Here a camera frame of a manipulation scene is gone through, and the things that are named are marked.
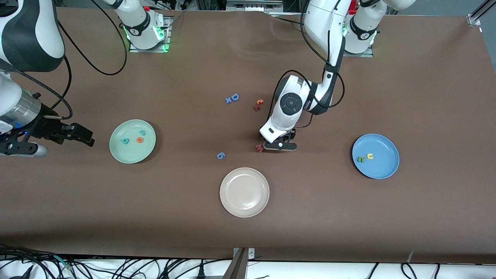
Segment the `tabletop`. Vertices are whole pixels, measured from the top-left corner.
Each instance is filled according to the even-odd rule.
[[[100,11],[58,8],[58,18],[94,64],[120,67],[124,50]],[[295,152],[263,153],[255,145],[269,105],[255,112],[256,100],[270,100],[289,69],[321,81],[323,62],[291,23],[186,11],[168,53],[129,53],[115,76],[94,71],[64,37],[67,123],[92,130],[95,145],[38,140],[44,158],[0,158],[0,239],[56,253],[225,258],[255,247],[267,260],[403,262],[414,251],[414,262],[493,263],[496,75],[479,28],[464,17],[386,16],[380,29],[373,58],[343,59],[341,104],[297,131]],[[59,92],[67,82],[63,64],[33,76]],[[226,104],[234,93],[239,101]],[[157,144],[143,162],[122,164],[109,139],[131,119],[148,121]],[[351,147],[367,133],[398,148],[390,178],[355,168]],[[239,167],[270,187],[251,218],[219,198]]]

